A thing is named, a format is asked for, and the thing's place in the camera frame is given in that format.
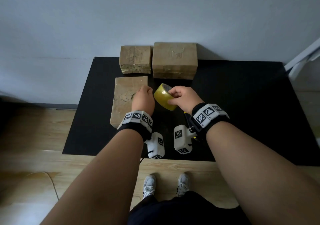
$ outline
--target hand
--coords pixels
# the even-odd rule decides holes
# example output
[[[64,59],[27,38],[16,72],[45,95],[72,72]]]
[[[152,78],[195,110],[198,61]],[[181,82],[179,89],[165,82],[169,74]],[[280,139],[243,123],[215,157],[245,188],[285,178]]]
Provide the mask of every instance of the hand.
[[[169,105],[177,105],[186,113],[191,115],[192,109],[204,101],[198,96],[198,94],[190,87],[175,86],[169,90],[175,99],[168,100]]]
[[[131,111],[134,110],[143,110],[152,116],[155,110],[155,99],[151,87],[144,85],[135,93],[131,105]]]

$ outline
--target black tabletop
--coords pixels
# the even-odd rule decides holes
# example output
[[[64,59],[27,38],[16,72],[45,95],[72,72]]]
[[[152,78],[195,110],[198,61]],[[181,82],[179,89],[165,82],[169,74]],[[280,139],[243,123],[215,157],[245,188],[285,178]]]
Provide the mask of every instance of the black tabletop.
[[[280,62],[198,60],[194,80],[153,79],[152,74],[122,74],[119,58],[95,57],[63,154],[97,155],[117,130],[110,125],[115,77],[148,76],[154,91],[161,83],[192,87],[207,103],[216,103],[240,130],[296,165],[320,166],[320,149]],[[186,124],[183,111],[157,102],[153,132],[163,135],[164,159],[214,161],[206,143],[189,154],[174,149],[174,127]],[[144,145],[142,157],[147,158]]]

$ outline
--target person's right forearm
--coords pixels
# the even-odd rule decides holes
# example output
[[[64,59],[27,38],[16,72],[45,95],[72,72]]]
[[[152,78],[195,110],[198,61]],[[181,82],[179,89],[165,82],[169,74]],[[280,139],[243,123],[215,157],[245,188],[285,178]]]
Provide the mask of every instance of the person's right forearm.
[[[212,126],[206,138],[252,223],[320,224],[320,186],[295,165],[227,122]]]

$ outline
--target person's left hand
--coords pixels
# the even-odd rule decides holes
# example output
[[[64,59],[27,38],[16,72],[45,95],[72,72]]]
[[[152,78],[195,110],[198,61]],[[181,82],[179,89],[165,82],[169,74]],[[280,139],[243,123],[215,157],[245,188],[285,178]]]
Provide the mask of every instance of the person's left hand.
[[[131,111],[134,110],[143,110],[152,116],[155,110],[155,99],[153,98],[151,87],[144,85],[136,92],[131,105]]]

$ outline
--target black wrist strap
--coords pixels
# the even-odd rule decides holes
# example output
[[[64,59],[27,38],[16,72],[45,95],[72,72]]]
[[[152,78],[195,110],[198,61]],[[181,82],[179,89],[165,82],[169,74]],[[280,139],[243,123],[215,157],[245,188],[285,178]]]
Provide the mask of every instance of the black wrist strap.
[[[142,136],[142,139],[144,142],[147,139],[148,140],[151,139],[151,133],[144,126],[142,126],[140,123],[129,122],[126,124],[122,124],[122,126],[119,127],[118,130],[120,131],[120,130],[124,130],[124,129],[135,130],[136,132],[138,132]]]
[[[194,130],[198,134],[198,136],[200,136],[200,137],[206,137],[206,134],[207,134],[208,130],[213,125],[217,124],[220,121],[225,121],[225,122],[229,122],[230,123],[230,119],[226,115],[219,115],[216,118],[211,119],[210,123],[205,128],[202,128],[198,124],[198,122],[193,118],[193,116],[205,105],[206,105],[206,103],[200,103],[200,104],[196,105],[192,109],[192,113],[191,113],[191,117],[190,117],[190,122],[194,125]]]

